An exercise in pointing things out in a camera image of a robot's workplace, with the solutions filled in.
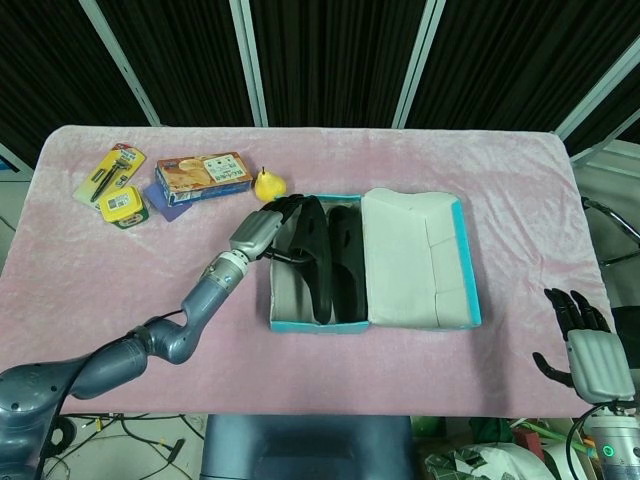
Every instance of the yellow pear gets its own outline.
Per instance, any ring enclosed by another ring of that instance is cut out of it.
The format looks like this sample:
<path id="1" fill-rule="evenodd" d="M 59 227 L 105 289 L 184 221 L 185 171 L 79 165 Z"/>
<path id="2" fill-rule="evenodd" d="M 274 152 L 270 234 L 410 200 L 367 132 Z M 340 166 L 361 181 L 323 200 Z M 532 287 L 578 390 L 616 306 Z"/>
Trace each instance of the yellow pear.
<path id="1" fill-rule="evenodd" d="M 262 171 L 258 174 L 253 189 L 256 192 L 256 197 L 267 203 L 287 193 L 287 183 L 282 177 L 262 167 Z"/>

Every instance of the humanoid robot hand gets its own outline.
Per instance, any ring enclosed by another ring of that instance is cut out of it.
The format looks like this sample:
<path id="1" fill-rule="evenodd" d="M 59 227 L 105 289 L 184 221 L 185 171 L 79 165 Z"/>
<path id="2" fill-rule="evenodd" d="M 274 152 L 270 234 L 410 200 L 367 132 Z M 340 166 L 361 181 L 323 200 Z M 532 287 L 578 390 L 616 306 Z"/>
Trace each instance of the humanoid robot hand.
<path id="1" fill-rule="evenodd" d="M 535 352 L 538 369 L 547 378 L 574 388 L 588 403 L 632 401 L 635 388 L 622 342 L 602 314 L 576 291 L 571 296 L 557 288 L 544 293 L 555 310 L 571 373 L 556 370 Z"/>

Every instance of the yellow packaging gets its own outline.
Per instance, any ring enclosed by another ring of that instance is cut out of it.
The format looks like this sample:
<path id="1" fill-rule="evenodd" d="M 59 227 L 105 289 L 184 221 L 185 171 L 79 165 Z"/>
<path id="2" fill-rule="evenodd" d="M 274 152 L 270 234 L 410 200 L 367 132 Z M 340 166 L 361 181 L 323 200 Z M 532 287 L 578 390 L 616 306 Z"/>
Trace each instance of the yellow packaging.
<path id="1" fill-rule="evenodd" d="M 101 195 L 98 205 L 102 218 L 122 229 L 133 227 L 149 218 L 149 211 L 140 192 L 133 186 Z"/>
<path id="2" fill-rule="evenodd" d="M 117 143 L 105 155 L 100 164 L 89 174 L 73 193 L 73 198 L 80 203 L 100 210 L 99 200 L 110 193 L 124 187 L 133 174 L 140 168 L 145 155 L 137 148 L 124 143 Z M 100 188 L 102 182 L 109 178 L 101 194 L 92 201 L 91 197 Z"/>

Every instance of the table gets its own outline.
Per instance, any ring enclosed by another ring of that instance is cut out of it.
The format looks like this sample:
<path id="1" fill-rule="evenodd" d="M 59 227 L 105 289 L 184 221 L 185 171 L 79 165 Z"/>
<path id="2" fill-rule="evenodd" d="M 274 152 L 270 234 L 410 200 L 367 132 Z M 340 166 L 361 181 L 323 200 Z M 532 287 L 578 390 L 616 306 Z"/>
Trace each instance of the table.
<path id="1" fill-rule="evenodd" d="M 127 231 L 75 202 L 117 142 L 156 160 L 238 151 L 291 192 L 444 190 L 465 208 L 484 325 L 472 331 L 370 328 L 360 335 L 269 331 L 268 263 L 253 264 L 184 365 L 151 358 L 139 379 L 66 411 L 568 416 L 586 405 L 531 358 L 566 368 L 544 287 L 609 311 L 569 160 L 546 133 L 68 126 L 47 140 L 0 277 L 0 371 L 94 350 L 174 310 L 237 225 L 251 192 L 196 203 L 173 223 Z"/>

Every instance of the gray robot forearm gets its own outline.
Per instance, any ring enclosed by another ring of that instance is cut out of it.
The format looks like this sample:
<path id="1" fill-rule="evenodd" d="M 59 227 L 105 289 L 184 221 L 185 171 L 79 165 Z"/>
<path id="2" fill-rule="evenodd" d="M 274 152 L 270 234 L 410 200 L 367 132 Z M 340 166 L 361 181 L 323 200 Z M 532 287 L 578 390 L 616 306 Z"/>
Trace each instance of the gray robot forearm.
<path id="1" fill-rule="evenodd" d="M 70 394 L 88 399 L 142 375 L 149 355 L 180 364 L 195 351 L 211 317 L 247 272 L 238 251 L 218 256 L 182 302 L 181 326 L 152 318 L 133 336 L 99 352 L 84 366 Z M 0 478 L 33 480 L 35 465 L 65 385 L 86 357 L 21 365 L 0 373 Z"/>

